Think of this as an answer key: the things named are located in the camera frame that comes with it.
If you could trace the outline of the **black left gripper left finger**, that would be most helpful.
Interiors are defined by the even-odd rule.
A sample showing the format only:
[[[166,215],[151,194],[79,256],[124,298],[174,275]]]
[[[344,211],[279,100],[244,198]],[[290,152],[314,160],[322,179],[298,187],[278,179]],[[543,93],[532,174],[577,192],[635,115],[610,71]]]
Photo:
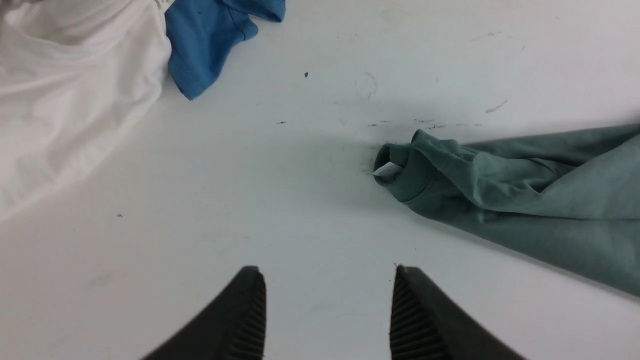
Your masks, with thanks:
[[[265,276],[256,266],[240,269],[197,316],[147,360],[262,360],[267,324]]]

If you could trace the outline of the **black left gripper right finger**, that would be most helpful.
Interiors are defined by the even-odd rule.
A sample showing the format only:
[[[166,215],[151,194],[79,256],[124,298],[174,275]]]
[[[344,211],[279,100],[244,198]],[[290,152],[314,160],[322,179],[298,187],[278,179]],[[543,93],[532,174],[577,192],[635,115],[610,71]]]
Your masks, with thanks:
[[[420,268],[397,267],[390,316],[393,360],[522,360]]]

